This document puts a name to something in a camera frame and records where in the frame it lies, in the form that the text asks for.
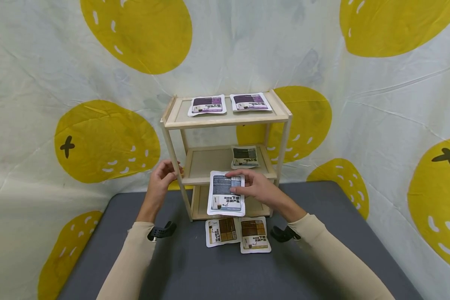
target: wooden shelf unit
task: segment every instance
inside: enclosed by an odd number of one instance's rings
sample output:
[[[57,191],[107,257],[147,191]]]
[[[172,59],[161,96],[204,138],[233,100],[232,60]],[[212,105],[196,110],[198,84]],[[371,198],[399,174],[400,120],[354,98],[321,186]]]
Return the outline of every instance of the wooden shelf unit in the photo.
[[[234,112],[232,110],[229,95],[225,96],[226,114],[203,114],[188,117],[187,112],[192,98],[177,98],[176,95],[172,97],[165,109],[160,124],[175,170],[178,170],[178,163],[177,155],[175,154],[175,149],[170,137],[170,130],[180,130],[185,153],[187,154],[185,173],[183,174],[183,177],[179,175],[177,181],[190,221],[223,217],[221,215],[207,215],[210,171],[232,170],[230,164],[232,162],[233,154],[230,145],[188,148],[185,129],[260,123],[267,124],[263,145],[256,145],[260,166],[253,169],[264,174],[278,186],[285,157],[286,142],[290,133],[292,113],[273,89],[270,89],[269,92],[264,92],[263,94],[272,107],[272,111]],[[266,149],[270,124],[272,123],[283,123],[282,141],[280,143],[276,168],[273,167]],[[188,200],[184,187],[185,185],[194,186],[191,203]],[[273,211],[271,209],[266,205],[262,205],[256,199],[253,199],[252,197],[245,199],[246,217],[259,217],[261,215],[271,217],[272,213]]]

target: hand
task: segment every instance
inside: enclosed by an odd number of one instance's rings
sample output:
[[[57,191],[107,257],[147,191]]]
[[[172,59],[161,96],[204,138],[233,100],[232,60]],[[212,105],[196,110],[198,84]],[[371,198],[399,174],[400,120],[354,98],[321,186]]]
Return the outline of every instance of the hand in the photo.
[[[177,179],[177,175],[170,159],[162,160],[158,164],[150,175],[147,194],[136,222],[155,222],[155,217],[162,207],[165,195],[168,192],[168,186]]]
[[[289,223],[298,221],[307,214],[262,173],[250,169],[238,169],[225,174],[226,177],[237,175],[245,175],[245,186],[231,187],[232,193],[246,197],[253,196],[260,203],[278,211]]]

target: beige long sleeve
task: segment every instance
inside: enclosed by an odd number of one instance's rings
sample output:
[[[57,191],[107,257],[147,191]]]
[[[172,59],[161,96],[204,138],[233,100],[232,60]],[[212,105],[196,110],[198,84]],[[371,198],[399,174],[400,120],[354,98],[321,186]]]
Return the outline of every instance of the beige long sleeve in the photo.
[[[155,242],[147,238],[153,226],[147,222],[133,224],[97,300],[138,299],[145,270],[155,250]]]
[[[298,235],[298,243],[307,243],[320,264],[344,289],[346,296],[357,300],[394,299],[380,278],[344,244],[334,237],[314,215],[305,215],[289,223]]]

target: yellow polka dot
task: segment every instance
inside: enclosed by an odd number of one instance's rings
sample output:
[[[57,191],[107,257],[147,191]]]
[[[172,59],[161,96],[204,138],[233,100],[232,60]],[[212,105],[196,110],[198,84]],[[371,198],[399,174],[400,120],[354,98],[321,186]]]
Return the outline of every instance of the yellow polka dot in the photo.
[[[450,264],[450,139],[420,159],[408,189],[408,208],[422,237]]]
[[[284,86],[276,88],[275,92],[293,114],[284,162],[304,158],[327,136],[332,123],[332,108],[322,94],[304,86]],[[265,128],[264,124],[237,126],[238,143],[262,143]],[[278,159],[282,131],[282,123],[270,126],[268,154],[274,164]]]
[[[147,74],[179,66],[190,50],[192,23],[183,0],[80,0],[85,21],[118,60]]]
[[[192,190],[193,185],[186,185],[186,190]],[[178,181],[174,180],[172,183],[168,186],[168,190],[180,190],[180,186],[178,185]]]
[[[139,114],[113,102],[93,100],[61,117],[55,154],[74,179],[99,183],[151,169],[160,157],[160,142]]]
[[[86,212],[73,218],[62,228],[40,272],[38,300],[57,298],[100,217],[102,213],[99,211]]]
[[[307,181],[330,180],[338,183],[340,188],[353,203],[364,219],[368,218],[368,193],[357,168],[344,158],[335,158],[317,167]]]
[[[450,0],[342,0],[340,27],[348,51],[395,56],[425,44],[450,23]]]

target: bottom shelf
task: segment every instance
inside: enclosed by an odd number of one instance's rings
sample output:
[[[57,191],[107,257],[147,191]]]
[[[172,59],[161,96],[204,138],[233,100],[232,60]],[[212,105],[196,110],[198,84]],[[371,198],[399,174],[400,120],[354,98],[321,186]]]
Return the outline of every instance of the bottom shelf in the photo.
[[[208,191],[209,185],[197,185],[193,187],[192,196],[192,219],[193,220],[210,220],[229,218],[227,215],[207,215]],[[270,209],[268,206],[258,202],[253,197],[245,199],[245,217],[269,217]]]

